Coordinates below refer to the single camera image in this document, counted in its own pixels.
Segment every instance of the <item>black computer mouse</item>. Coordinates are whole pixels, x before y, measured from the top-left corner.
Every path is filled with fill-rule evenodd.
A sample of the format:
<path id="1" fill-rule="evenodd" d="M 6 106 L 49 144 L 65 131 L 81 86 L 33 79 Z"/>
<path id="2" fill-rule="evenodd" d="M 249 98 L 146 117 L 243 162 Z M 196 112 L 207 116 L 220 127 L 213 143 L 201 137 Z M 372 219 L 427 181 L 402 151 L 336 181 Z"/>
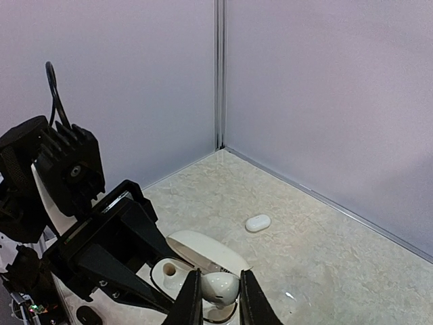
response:
<path id="1" fill-rule="evenodd" d="M 83 325 L 102 325 L 102 319 L 89 306 L 81 306 L 76 310 L 76 317 Z"/>

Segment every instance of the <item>wall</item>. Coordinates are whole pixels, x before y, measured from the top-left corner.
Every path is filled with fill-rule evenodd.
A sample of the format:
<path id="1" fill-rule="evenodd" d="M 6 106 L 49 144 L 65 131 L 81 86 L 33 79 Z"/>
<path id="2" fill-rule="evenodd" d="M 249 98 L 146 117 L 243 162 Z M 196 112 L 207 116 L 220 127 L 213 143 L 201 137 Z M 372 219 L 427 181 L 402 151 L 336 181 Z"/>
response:
<path id="1" fill-rule="evenodd" d="M 214 150 L 212 1 L 2 1 L 0 134 L 49 115 L 53 62 L 71 122 L 99 140 L 107 190 Z"/>
<path id="2" fill-rule="evenodd" d="M 229 1 L 227 144 L 433 256 L 433 2 Z"/>

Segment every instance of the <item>round hole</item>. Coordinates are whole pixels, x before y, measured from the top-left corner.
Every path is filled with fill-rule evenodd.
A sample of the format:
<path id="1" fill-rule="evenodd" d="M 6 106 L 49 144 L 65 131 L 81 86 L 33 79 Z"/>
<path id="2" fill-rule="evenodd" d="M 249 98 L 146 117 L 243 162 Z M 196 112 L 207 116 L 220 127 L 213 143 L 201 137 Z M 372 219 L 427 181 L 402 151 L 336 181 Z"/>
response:
<path id="1" fill-rule="evenodd" d="M 167 276 L 174 276 L 174 274 L 176 273 L 176 267 L 172 263 L 167 263 L 167 264 L 164 264 L 162 271 Z"/>

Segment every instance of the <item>table surface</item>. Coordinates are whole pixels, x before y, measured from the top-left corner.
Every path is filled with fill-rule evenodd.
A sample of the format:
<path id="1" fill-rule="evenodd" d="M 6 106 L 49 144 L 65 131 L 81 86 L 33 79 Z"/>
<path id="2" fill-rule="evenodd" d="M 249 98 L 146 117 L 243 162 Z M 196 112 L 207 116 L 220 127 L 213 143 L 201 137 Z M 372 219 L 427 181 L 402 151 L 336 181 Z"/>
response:
<path id="1" fill-rule="evenodd" d="M 164 235 L 202 232 L 253 265 L 284 324 L 433 324 L 433 265 L 224 150 L 143 192 Z M 246 220 L 261 213 L 271 226 L 248 233 Z M 147 267 L 138 274 L 149 279 Z M 85 303 L 61 288 L 73 314 L 90 305 L 105 324 L 164 319 L 117 305 L 100 290 Z"/>

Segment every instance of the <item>metal corner post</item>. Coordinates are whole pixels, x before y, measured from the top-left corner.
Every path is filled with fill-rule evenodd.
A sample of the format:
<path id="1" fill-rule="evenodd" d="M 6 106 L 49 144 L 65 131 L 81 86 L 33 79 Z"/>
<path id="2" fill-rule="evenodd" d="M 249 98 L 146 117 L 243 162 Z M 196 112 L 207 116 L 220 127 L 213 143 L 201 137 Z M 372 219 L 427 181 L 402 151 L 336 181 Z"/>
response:
<path id="1" fill-rule="evenodd" d="M 225 147 L 227 0 L 214 0 L 215 14 L 215 150 Z"/>

